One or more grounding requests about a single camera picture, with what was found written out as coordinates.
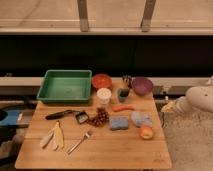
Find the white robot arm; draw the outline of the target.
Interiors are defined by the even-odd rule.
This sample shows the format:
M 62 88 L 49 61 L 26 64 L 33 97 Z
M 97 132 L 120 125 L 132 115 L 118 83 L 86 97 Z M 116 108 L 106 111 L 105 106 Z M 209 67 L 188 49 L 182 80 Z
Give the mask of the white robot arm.
M 168 102 L 161 108 L 165 113 L 181 114 L 189 114 L 197 110 L 213 113 L 213 86 L 191 87 L 184 96 Z

